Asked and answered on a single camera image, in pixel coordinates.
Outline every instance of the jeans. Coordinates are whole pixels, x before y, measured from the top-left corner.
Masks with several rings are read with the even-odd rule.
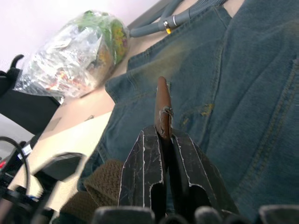
[[[154,123],[164,76],[173,128],[219,169],[242,215],[253,220],[263,204],[297,203],[298,8],[295,0],[247,0],[232,19],[213,7],[132,57],[127,73],[106,84],[115,107],[78,185],[107,159],[125,161]]]

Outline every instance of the black object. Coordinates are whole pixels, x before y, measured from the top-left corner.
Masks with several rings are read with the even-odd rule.
[[[21,146],[21,148],[30,145],[31,149],[33,149],[40,136],[41,133],[33,136],[29,142],[26,143],[22,141],[19,143],[19,145]],[[5,158],[6,164],[2,169],[0,169],[0,186],[7,188],[23,165],[24,161],[26,161],[24,159],[20,159],[18,157],[18,154],[19,150],[15,147],[11,154],[7,158]]]
[[[60,104],[53,97],[28,95],[13,90],[20,73],[15,66],[23,57],[16,56],[7,73],[0,71],[0,113],[36,135],[46,128]]]
[[[118,207],[96,210],[92,224],[249,224],[226,191],[218,169],[192,139],[171,128],[166,80],[158,80],[155,125],[141,130],[121,176]],[[165,216],[169,172],[175,214]],[[259,224],[292,224],[299,206],[261,208]]]
[[[44,206],[57,182],[74,174],[81,159],[82,154],[79,153],[61,154],[36,172],[34,176],[43,188],[36,199],[27,196],[26,189],[20,186],[15,191],[1,188],[0,223],[29,224],[41,223],[41,220],[43,223],[50,221],[53,210],[45,210]]]
[[[8,138],[8,137],[0,136],[0,141],[6,141],[7,143],[10,143],[11,145],[13,145],[15,147],[16,152],[18,152],[21,155],[21,157],[24,161],[25,171],[26,171],[26,174],[25,174],[26,175],[26,191],[25,191],[25,193],[26,193],[27,190],[29,190],[29,175],[30,174],[29,174],[29,166],[27,164],[26,157],[22,151],[22,147],[16,141],[14,141],[13,139]],[[9,166],[14,165],[13,160],[12,160],[12,162],[9,161],[8,165]],[[5,166],[0,172],[0,179],[2,179],[2,176],[7,176],[7,171],[8,171],[7,166]]]

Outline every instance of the plastic bag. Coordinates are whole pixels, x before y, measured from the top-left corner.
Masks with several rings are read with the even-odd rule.
[[[67,23],[23,65],[14,89],[81,97],[104,84],[128,50],[128,29],[114,16],[87,11]]]

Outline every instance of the gray hose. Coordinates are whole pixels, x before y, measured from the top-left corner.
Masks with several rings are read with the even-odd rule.
[[[189,8],[190,18],[204,12],[211,6],[223,5],[227,0],[199,0]]]
[[[140,36],[145,36],[149,34],[156,33],[158,31],[164,31],[164,22],[166,21],[169,25],[170,28],[176,28],[183,23],[189,21],[192,17],[199,15],[200,13],[204,12],[207,10],[209,7],[216,6],[216,5],[222,5],[226,2],[227,0],[198,0],[196,3],[194,3],[189,9],[183,11],[182,13],[174,16],[168,16],[167,18],[162,18],[159,22],[155,22],[152,24],[149,24],[144,27],[140,28],[135,28],[131,29],[130,31],[130,36],[131,37],[140,37]],[[163,14],[168,14],[170,10],[173,8],[170,8],[163,12]]]
[[[153,23],[154,21],[156,21],[157,19],[159,19],[162,16],[162,13],[164,12],[164,10],[165,10],[165,7],[160,9],[158,12],[156,12],[149,20],[139,24],[137,27],[134,27],[134,28],[144,27],[146,25]]]
[[[140,37],[161,31],[157,22],[130,30],[131,37]]]
[[[179,6],[179,4],[180,4],[182,1],[183,1],[183,0],[172,0],[172,2],[170,2],[170,3],[166,6],[166,8],[165,8],[163,14],[161,15],[161,19],[162,19],[162,18],[166,18],[166,17],[172,15],[173,12],[174,12],[174,10],[176,10],[176,8]]]

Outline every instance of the denim seam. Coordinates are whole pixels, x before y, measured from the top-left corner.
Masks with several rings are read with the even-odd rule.
[[[227,25],[224,23],[223,18],[220,16],[218,10],[216,10],[214,8],[214,11],[216,12],[217,16],[219,17],[219,19],[221,20],[222,24],[224,25],[225,28],[227,28]]]
[[[109,85],[106,85],[105,87],[106,92],[110,95],[110,97],[113,99],[114,103],[116,104],[119,101],[119,98],[115,94],[112,88],[110,88]]]
[[[263,139],[261,140],[260,147],[259,147],[258,150],[256,151],[256,156],[255,156],[255,158],[254,158],[254,161],[253,161],[252,165],[249,166],[249,168],[247,169],[248,172],[245,172],[245,173],[244,173],[244,176],[243,176],[242,180],[240,181],[239,186],[236,187],[236,189],[234,190],[233,195],[235,195],[235,196],[238,197],[238,198],[239,198],[240,193],[242,192],[242,188],[245,187],[246,183],[248,183],[249,180],[252,178],[252,175],[254,175],[254,172],[255,172],[256,169],[257,169],[256,166],[258,165],[258,162],[259,162],[260,160],[262,160],[260,157],[261,157],[261,155],[262,155],[264,146],[265,146],[265,144],[267,143],[267,141],[269,140],[271,134],[273,133],[274,126],[275,126],[275,124],[277,123],[276,120],[278,119],[278,116],[279,116],[279,114],[280,114],[280,112],[281,112],[282,106],[283,106],[283,104],[285,103],[285,99],[286,99],[287,96],[288,96],[288,91],[289,91],[290,87],[291,87],[292,84],[293,84],[294,77],[295,77],[295,74],[296,74],[296,70],[298,69],[298,68],[297,68],[298,66],[299,66],[298,64],[295,64],[295,65],[293,66],[293,69],[292,69],[292,71],[291,71],[291,75],[290,75],[290,77],[289,77],[288,80],[287,80],[286,87],[284,88],[284,90],[282,90],[282,96],[280,97],[279,102],[278,102],[278,105],[277,105],[277,107],[276,107],[276,109],[275,109],[275,111],[274,111],[273,117],[271,118],[271,122],[270,122],[270,124],[269,124],[269,126],[268,126],[268,127],[269,127],[269,128],[268,128],[268,131],[266,132],[265,137],[263,137]]]
[[[99,142],[98,152],[99,152],[100,157],[101,157],[101,159],[103,160],[104,163],[105,163],[108,159],[110,159],[110,154],[109,154],[108,151],[106,150],[106,147],[104,146],[104,144],[103,144],[102,141]]]
[[[131,80],[135,83],[135,87],[136,87],[136,92],[140,92],[140,88],[139,88],[139,84],[137,82],[137,80],[135,79],[134,75],[131,75]]]
[[[283,112],[283,115],[282,115],[282,119],[280,120],[279,124],[278,124],[278,127],[277,127],[277,131],[275,133],[275,137],[271,140],[271,143],[270,143],[270,146],[268,146],[265,150],[265,156],[263,158],[261,158],[262,160],[262,164],[260,166],[260,168],[256,168],[256,175],[253,176],[253,180],[251,181],[252,184],[250,184],[250,188],[247,189],[247,190],[250,190],[253,188],[253,185],[254,183],[259,179],[260,175],[262,174],[264,168],[266,167],[266,164],[269,160],[269,157],[270,157],[270,152],[271,152],[271,149],[273,148],[273,145],[275,144],[275,142],[277,141],[278,139],[278,136],[279,136],[279,133],[280,133],[280,130],[281,130],[281,127],[286,119],[286,114],[287,112],[289,111],[289,108],[291,106],[291,103],[292,103],[292,100],[294,99],[294,96],[295,96],[295,89],[292,91],[292,94],[291,94],[291,97],[290,99],[287,101],[287,105],[286,105],[286,108]]]
[[[249,83],[248,87],[247,87],[246,89],[244,89],[242,95],[239,97],[238,101],[236,102],[236,106],[232,109],[233,112],[230,114],[230,117],[228,118],[228,121],[226,122],[224,128],[223,128],[223,129],[220,129],[220,130],[217,130],[217,131],[213,132],[212,134],[215,134],[215,133],[217,133],[217,132],[223,132],[223,131],[225,131],[226,127],[229,125],[231,119],[233,118],[234,113],[236,112],[236,110],[237,110],[237,108],[239,107],[240,103],[243,101],[243,99],[244,99],[244,97],[246,96],[247,92],[250,90],[250,88],[251,88],[252,85],[256,82],[256,80],[257,80],[258,78],[260,78],[261,75],[262,75],[262,73],[259,74],[259,75],[257,75],[257,76],[256,76],[250,83]]]
[[[213,77],[212,83],[211,83],[211,85],[212,85],[211,96],[210,96],[211,104],[215,103],[215,98],[216,98],[216,95],[217,95],[217,92],[218,92],[218,89],[219,89],[219,83],[220,83],[220,79],[221,79],[221,66],[222,66],[223,49],[224,49],[224,42],[221,42],[221,44],[219,46],[219,49],[218,49],[218,54],[217,54],[217,57],[216,57],[216,61],[218,63],[215,66],[215,71],[214,71],[215,76]],[[212,114],[213,114],[213,109],[210,112],[210,114],[207,116],[207,118],[204,122],[203,132],[202,132],[202,135],[201,135],[199,141],[197,142],[197,145],[200,145],[201,142],[203,141],[204,137],[206,135],[208,135],[207,131],[208,131],[208,126],[209,126],[210,121],[211,121]]]
[[[137,91],[136,91],[136,86],[135,86],[133,80],[131,80],[131,76],[128,75],[128,76],[126,76],[126,78],[127,78],[127,80],[132,84],[134,91],[137,92]]]

